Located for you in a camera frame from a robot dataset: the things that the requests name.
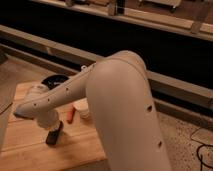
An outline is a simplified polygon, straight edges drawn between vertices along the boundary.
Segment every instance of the black object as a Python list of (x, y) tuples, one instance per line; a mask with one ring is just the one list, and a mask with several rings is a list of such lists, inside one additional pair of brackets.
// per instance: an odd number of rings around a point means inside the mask
[(68, 79), (69, 77), (67, 77), (66, 75), (52, 75), (44, 79), (41, 83), (52, 90)]
[(49, 132), (47, 139), (46, 139), (46, 144), (55, 145), (62, 128), (63, 128), (63, 122), (60, 121), (60, 126), (59, 126), (58, 130)]

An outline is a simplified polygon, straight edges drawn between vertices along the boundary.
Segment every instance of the electrical cord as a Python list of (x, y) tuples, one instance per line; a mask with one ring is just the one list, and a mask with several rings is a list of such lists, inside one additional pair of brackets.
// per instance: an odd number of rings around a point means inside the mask
[(4, 112), (6, 112), (12, 105), (13, 105), (13, 102), (10, 103), (9, 105), (7, 105), (7, 106), (0, 112), (0, 116), (1, 116)]
[(202, 127), (199, 127), (198, 129), (196, 129), (196, 130), (190, 135), (190, 140), (195, 141), (195, 142), (201, 144), (201, 145), (199, 145), (199, 146), (197, 147), (197, 149), (196, 149), (196, 155), (197, 155), (198, 160), (200, 161), (200, 171), (203, 170), (203, 166), (205, 166), (205, 167), (207, 167), (207, 168), (209, 168), (209, 169), (213, 169), (213, 165), (206, 164), (206, 162), (203, 160), (203, 155), (200, 153), (200, 150), (201, 150), (202, 148), (212, 148), (212, 149), (213, 149), (213, 145), (211, 145), (211, 144), (206, 144), (206, 143), (203, 143), (203, 142), (201, 142), (201, 141), (198, 141), (198, 140), (192, 138), (192, 136), (193, 136), (195, 133), (197, 133), (199, 130), (201, 130), (201, 129), (202, 129)]

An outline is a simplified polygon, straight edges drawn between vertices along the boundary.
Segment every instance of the black cable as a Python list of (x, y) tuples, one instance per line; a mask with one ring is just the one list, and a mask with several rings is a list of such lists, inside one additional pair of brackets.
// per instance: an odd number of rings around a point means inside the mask
[(200, 145), (200, 146), (197, 148), (197, 150), (196, 150), (196, 152), (197, 152), (197, 158), (198, 158), (198, 160), (200, 161), (201, 165), (204, 165), (204, 166), (206, 166), (206, 167), (209, 168), (209, 169), (213, 169), (213, 166), (206, 164), (206, 163), (203, 161), (202, 155), (201, 155), (201, 156), (199, 155), (199, 154), (200, 154), (200, 150), (201, 150), (203, 147), (210, 147), (210, 148), (213, 148), (213, 145), (209, 145), (209, 144), (202, 144), (202, 145)]
[(211, 145), (211, 144), (206, 144), (206, 143), (203, 143), (203, 142), (201, 142), (201, 141), (198, 141), (198, 140), (195, 140), (195, 139), (192, 138), (192, 136), (193, 136), (195, 133), (197, 133), (200, 129), (202, 129), (202, 128), (200, 127), (200, 128), (198, 128), (198, 129), (196, 129), (196, 130), (195, 130), (194, 132), (192, 132), (192, 134), (190, 135), (190, 139), (191, 139), (192, 141), (195, 141), (195, 142), (201, 144), (201, 145), (198, 146), (198, 148), (196, 149), (197, 158), (198, 158), (198, 160), (200, 161), (200, 164), (201, 164), (201, 166), (200, 166), (200, 171), (203, 170), (203, 166), (205, 166), (205, 167), (207, 167), (207, 168), (209, 168), (209, 169), (213, 169), (213, 166), (208, 165), (208, 164), (205, 163), (205, 161), (203, 160), (203, 155), (202, 155), (202, 154), (200, 155), (200, 150), (201, 150), (203, 147), (213, 148), (213, 145)]
[(13, 105), (13, 103), (10, 103), (9, 105), (7, 105), (7, 107), (4, 108), (3, 111), (1, 111), (0, 115), (2, 115), (4, 112), (6, 112), (10, 108), (10, 106), (12, 106), (12, 105)]

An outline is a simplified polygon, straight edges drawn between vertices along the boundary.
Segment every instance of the screw hole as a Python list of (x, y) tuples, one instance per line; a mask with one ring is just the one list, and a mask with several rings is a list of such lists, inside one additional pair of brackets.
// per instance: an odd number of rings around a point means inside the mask
[(163, 145), (163, 143), (162, 143), (162, 141), (160, 141), (160, 142), (158, 143), (158, 148), (161, 148), (162, 145)]
[(147, 108), (147, 111), (148, 111), (148, 112), (151, 112), (151, 111), (152, 111), (152, 106), (149, 106), (149, 107)]

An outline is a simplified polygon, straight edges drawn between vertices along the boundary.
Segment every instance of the shelf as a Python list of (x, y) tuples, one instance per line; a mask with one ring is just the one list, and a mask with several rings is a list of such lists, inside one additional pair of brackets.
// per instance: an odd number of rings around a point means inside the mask
[(52, 5), (59, 8), (73, 10), (104, 17), (112, 20), (123, 21), (131, 24), (141, 25), (149, 28), (173, 32), (190, 37), (213, 41), (213, 25), (203, 23), (200, 31), (196, 34), (191, 32), (194, 23), (191, 19), (177, 18), (174, 16), (161, 15), (152, 12), (140, 11), (132, 8), (125, 8), (124, 14), (108, 15), (109, 5), (106, 7), (99, 5), (73, 5), (68, 7), (64, 1), (58, 0), (31, 0), (37, 3)]

